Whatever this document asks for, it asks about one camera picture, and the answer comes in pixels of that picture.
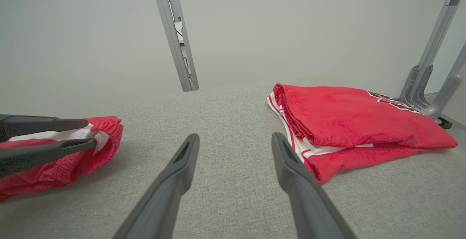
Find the gray table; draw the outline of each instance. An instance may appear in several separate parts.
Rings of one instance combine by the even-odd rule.
[[[306,78],[295,85],[343,85]],[[270,139],[285,133],[266,97],[276,82],[183,93],[105,108],[125,131],[103,168],[68,187],[0,203],[0,238],[111,238],[190,133],[200,135],[191,189],[173,238],[296,238]],[[323,188],[360,239],[464,238],[466,157],[460,148],[338,173]]]

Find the white wall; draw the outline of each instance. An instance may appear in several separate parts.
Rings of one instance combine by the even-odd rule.
[[[425,93],[435,93],[440,90],[465,42],[466,0],[461,0],[434,59],[434,70],[429,78],[429,83],[427,83]]]
[[[0,113],[92,116],[182,92],[155,0],[0,0],[0,65]]]
[[[444,0],[181,0],[200,88],[331,75],[398,97]]]

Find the folded clothing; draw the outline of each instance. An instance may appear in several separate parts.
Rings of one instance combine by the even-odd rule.
[[[95,148],[67,155],[42,166],[19,172],[0,179],[0,201],[15,194],[33,193],[50,187],[61,187],[72,184],[83,174],[91,174],[110,161],[117,151],[123,125],[115,116],[86,118],[89,125],[85,128],[64,132],[47,131],[24,136],[16,136],[1,148],[18,146],[35,146],[53,144],[58,141],[93,138],[97,142]]]
[[[361,89],[276,84],[268,103],[278,106],[288,141],[320,183],[341,170],[458,145],[422,113]]]

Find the white fabric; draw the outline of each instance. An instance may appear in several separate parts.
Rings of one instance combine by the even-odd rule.
[[[97,141],[95,153],[100,151],[105,144],[107,143],[108,139],[110,138],[107,133],[103,131],[91,131],[90,129],[94,125],[92,123],[88,124],[88,126],[80,129],[73,129],[69,131],[63,132],[55,132],[55,131],[46,131],[40,133],[34,133],[29,135],[23,136],[15,136],[10,138],[10,141],[20,141],[20,140],[30,140],[30,139],[52,139],[55,141],[63,141],[63,140],[72,140],[72,139],[83,139],[83,138],[93,138]]]
[[[333,152],[338,152],[346,147],[333,147],[333,146],[319,146],[319,145],[313,145],[309,142],[307,138],[303,138],[303,140],[299,140],[294,133],[291,132],[291,129],[289,127],[288,121],[286,120],[285,113],[283,111],[283,107],[281,105],[278,105],[277,101],[275,100],[275,93],[272,92],[270,96],[267,98],[267,103],[270,106],[270,108],[278,115],[280,118],[281,122],[285,126],[285,130],[287,132],[287,138],[288,142],[290,144],[295,144],[295,152],[300,158],[302,162],[304,162],[304,158],[309,158],[309,156],[313,155],[323,155],[323,154],[328,154],[328,153],[333,153]],[[362,145],[356,145],[355,147],[373,147],[374,144],[362,144]]]

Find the metal frame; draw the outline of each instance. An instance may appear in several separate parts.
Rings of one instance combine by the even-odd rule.
[[[446,87],[444,88],[444,86],[442,86],[441,91],[438,92],[436,101],[434,101],[435,106],[431,106],[431,103],[429,103],[424,96],[424,90],[433,71],[433,60],[438,53],[440,45],[451,24],[460,1],[461,0],[445,0],[444,6],[442,7],[441,13],[438,16],[431,37],[429,38],[426,48],[424,49],[424,53],[419,60],[419,64],[411,70],[410,75],[406,80],[405,87],[403,88],[399,98],[400,101],[412,106],[416,110],[429,113],[431,117],[438,117],[440,115],[442,108],[448,101],[448,99],[444,98],[447,96],[451,97],[449,91],[454,91],[459,84],[459,78],[456,78],[453,73],[450,72],[447,80],[444,82],[444,86]]]
[[[186,53],[188,54],[188,62],[191,66],[191,77],[194,83],[193,85],[191,85],[190,83],[190,80],[189,80],[190,75],[189,75],[188,69],[186,68],[185,61],[183,58],[183,53],[181,51],[181,46],[178,41],[178,35],[176,32],[175,23],[173,22],[173,17],[175,16],[171,15],[172,8],[170,8],[170,2],[168,0],[156,0],[156,2],[157,2],[158,11],[160,13],[160,17],[162,19],[163,28],[165,29],[165,34],[167,35],[168,45],[170,46],[171,55],[173,57],[173,62],[175,63],[179,81],[181,83],[181,88],[183,89],[184,92],[197,90],[199,89],[199,84],[198,84],[198,79],[196,76],[196,70],[194,69],[193,56],[191,55],[191,49],[189,48],[188,36],[184,30],[183,41],[186,47]],[[175,7],[175,10],[173,10],[174,14],[175,12],[178,15],[181,12],[181,6],[179,5],[179,0],[178,0],[178,5]]]
[[[431,37],[429,38],[426,48],[424,49],[424,53],[419,60],[418,65],[421,72],[424,72],[427,66],[433,63],[433,60],[438,53],[438,49],[440,48],[446,31],[448,30],[451,20],[456,13],[456,9],[458,8],[457,5],[460,3],[460,1],[461,0],[445,0],[444,6],[442,7],[441,13],[438,16]]]

